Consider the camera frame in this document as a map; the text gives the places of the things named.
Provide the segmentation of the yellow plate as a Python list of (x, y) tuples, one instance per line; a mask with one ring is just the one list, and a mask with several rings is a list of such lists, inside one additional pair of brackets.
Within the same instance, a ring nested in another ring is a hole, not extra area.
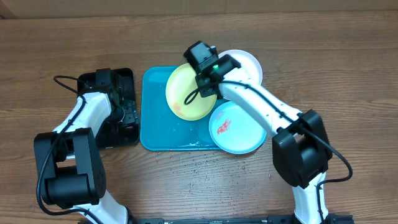
[(165, 89), (167, 104), (181, 119), (195, 121), (204, 118), (214, 107), (216, 96), (202, 98), (195, 92), (198, 88), (194, 69), (185, 63), (170, 75)]

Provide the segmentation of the light blue plate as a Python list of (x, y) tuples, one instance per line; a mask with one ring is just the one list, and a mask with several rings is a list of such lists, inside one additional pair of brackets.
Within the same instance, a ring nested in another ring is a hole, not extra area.
[(232, 154), (246, 154), (259, 148), (267, 138), (266, 130), (232, 101), (212, 113), (209, 133), (213, 142)]

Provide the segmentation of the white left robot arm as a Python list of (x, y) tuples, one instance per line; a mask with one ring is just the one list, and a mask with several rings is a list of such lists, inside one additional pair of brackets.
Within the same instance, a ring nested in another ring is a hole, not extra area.
[(81, 91), (65, 121), (34, 139), (36, 197), (51, 216), (80, 213), (91, 223), (135, 223), (106, 189), (100, 148), (135, 144), (135, 94), (115, 88)]

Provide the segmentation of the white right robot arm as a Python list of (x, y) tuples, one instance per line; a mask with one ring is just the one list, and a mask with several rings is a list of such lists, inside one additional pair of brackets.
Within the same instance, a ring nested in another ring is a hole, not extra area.
[(272, 139), (273, 164), (292, 186), (295, 223), (326, 223), (323, 183), (332, 157), (319, 114), (306, 113), (276, 98), (258, 82), (258, 73), (243, 68), (198, 74), (201, 96), (216, 95), (232, 101), (247, 112)]

